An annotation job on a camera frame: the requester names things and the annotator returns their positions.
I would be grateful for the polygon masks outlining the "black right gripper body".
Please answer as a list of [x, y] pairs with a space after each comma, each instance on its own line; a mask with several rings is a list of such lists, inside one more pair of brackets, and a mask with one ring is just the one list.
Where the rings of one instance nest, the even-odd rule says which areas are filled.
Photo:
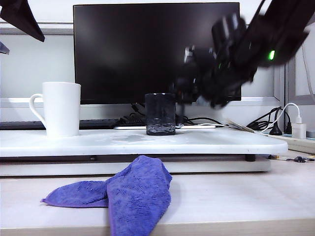
[[255, 67], [237, 68], [230, 62], [218, 62], [212, 48], [185, 48], [183, 74], [196, 76], [197, 100], [202, 98], [213, 108], [240, 101], [242, 85], [252, 83], [256, 71]]

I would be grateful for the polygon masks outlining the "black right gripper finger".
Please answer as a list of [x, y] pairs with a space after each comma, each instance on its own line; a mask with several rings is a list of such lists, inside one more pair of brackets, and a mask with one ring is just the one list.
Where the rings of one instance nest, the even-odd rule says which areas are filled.
[[178, 124], [184, 124], [185, 105], [195, 102], [199, 97], [197, 90], [192, 91], [178, 91], [178, 105], [179, 105], [179, 121]]
[[196, 98], [194, 74], [178, 74], [172, 85], [176, 98]]

